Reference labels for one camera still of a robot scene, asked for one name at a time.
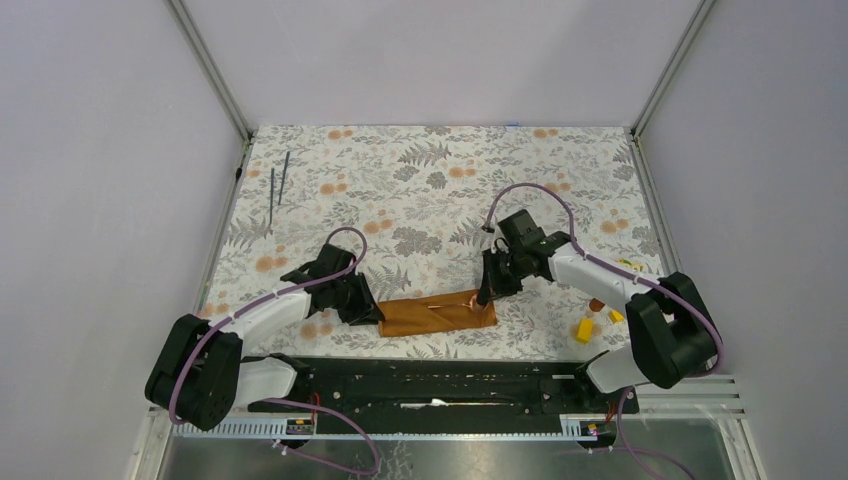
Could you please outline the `brown wooden spoon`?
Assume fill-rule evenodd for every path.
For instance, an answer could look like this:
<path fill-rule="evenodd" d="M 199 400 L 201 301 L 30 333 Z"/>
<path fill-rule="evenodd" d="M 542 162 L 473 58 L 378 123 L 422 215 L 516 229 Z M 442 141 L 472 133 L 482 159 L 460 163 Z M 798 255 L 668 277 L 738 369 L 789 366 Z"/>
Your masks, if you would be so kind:
<path fill-rule="evenodd" d="M 466 308 L 472 312 L 482 312 L 486 306 L 481 305 L 477 302 L 477 297 L 472 296 L 468 301 L 464 303 L 452 303 L 452 304 L 440 304 L 440 305 L 428 305 L 428 309 L 436 310 L 436 309 L 444 309 L 444 308 Z"/>

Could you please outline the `orange cloth napkin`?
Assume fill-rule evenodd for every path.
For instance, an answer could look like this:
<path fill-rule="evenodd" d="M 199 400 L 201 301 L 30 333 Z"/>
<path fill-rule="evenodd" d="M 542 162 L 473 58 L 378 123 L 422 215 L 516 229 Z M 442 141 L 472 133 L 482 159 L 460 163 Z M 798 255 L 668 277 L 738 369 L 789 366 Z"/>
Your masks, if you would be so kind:
<path fill-rule="evenodd" d="M 378 308 L 385 316 L 378 324 L 379 334 L 381 337 L 408 337 L 495 326 L 497 315 L 493 303 L 488 304 L 482 312 L 472 312 L 466 308 L 427 308 L 428 305 L 464 303 L 476 294 L 476 290 L 467 290 L 379 302 Z"/>

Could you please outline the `dark teal chopstick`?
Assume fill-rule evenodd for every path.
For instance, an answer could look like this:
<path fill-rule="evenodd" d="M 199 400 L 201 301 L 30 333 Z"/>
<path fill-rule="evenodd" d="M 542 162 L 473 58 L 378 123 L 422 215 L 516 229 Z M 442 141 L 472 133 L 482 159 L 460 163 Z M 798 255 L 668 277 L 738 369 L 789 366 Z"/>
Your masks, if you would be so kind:
<path fill-rule="evenodd" d="M 269 204 L 268 204 L 268 231 L 273 233 L 273 213 L 274 213 L 274 193 L 275 193 L 275 177 L 276 177 L 276 169 L 274 167 L 270 170 L 269 175 Z"/>
<path fill-rule="evenodd" d="M 282 173 L 281 173 L 280 181 L 279 181 L 279 191 L 278 191 L 278 194 L 277 194 L 277 205 L 278 206 L 282 205 L 282 196 L 283 196 L 283 192 L 284 192 L 285 184 L 286 184 L 286 180 L 287 180 L 287 173 L 288 173 L 288 168 L 289 168 L 289 164 L 290 164 L 290 159 L 291 159 L 291 151 L 287 151 L 286 155 L 284 157 L 283 167 L 282 167 L 283 169 L 282 169 Z"/>

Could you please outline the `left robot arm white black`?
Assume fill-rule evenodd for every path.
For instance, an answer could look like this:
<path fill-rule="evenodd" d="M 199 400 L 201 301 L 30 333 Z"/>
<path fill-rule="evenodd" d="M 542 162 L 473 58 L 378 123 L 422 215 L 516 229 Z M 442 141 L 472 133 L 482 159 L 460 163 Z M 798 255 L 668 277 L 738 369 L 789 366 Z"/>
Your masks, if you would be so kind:
<path fill-rule="evenodd" d="M 232 409 L 266 398 L 288 411 L 301 409 L 311 387 L 299 377 L 300 366 L 282 354 L 250 353 L 272 334 L 326 310 L 352 326 L 383 321 L 357 262 L 353 253 L 326 244 L 316 259 L 282 275 L 280 290 L 234 313 L 214 321 L 181 316 L 148 377 L 145 398 L 175 423 L 202 431 L 215 428 Z"/>

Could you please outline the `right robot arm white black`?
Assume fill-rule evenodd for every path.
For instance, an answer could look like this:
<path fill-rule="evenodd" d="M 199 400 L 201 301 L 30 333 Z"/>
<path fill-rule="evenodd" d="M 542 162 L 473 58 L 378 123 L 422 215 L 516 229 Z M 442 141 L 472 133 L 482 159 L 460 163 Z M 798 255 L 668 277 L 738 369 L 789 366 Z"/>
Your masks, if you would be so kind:
<path fill-rule="evenodd" d="M 625 387 L 669 389 L 721 354 L 721 338 L 686 275 L 643 276 L 578 247 L 567 233 L 546 234 L 525 210 L 498 222 L 499 237 L 483 253 L 483 278 L 474 304 L 519 293 L 529 277 L 576 288 L 621 314 L 629 341 L 581 368 L 575 402 L 597 412 Z"/>

